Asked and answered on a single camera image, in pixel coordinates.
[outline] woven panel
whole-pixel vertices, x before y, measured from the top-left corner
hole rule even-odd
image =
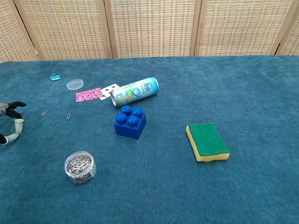
[[[107,58],[97,0],[20,0],[44,59]]]
[[[195,0],[110,0],[118,57],[188,56]]]
[[[297,19],[295,27],[292,30],[281,54],[299,55],[299,19]]]
[[[268,55],[292,0],[207,0],[200,56]]]
[[[34,57],[7,0],[0,0],[0,63]]]

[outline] drink can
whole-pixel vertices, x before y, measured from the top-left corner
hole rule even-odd
[[[116,88],[110,94],[114,106],[123,106],[156,94],[158,91],[158,81],[154,77],[150,77]]]

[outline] toy building block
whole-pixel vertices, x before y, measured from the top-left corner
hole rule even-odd
[[[186,132],[198,162],[228,159],[229,150],[213,124],[188,125]]]
[[[121,113],[116,116],[114,127],[119,135],[139,139],[145,124],[145,112],[140,107],[132,111],[131,107],[126,105],[121,108]]]

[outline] clear plastic lid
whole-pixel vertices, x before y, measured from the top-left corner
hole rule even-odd
[[[80,89],[83,85],[84,85],[83,80],[77,78],[77,79],[73,79],[73,80],[69,81],[66,84],[66,87],[69,90],[77,90],[77,89]]]

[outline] yellow sponge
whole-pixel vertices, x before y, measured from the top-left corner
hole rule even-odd
[[[198,162],[228,159],[229,150],[213,124],[188,125],[186,132]]]

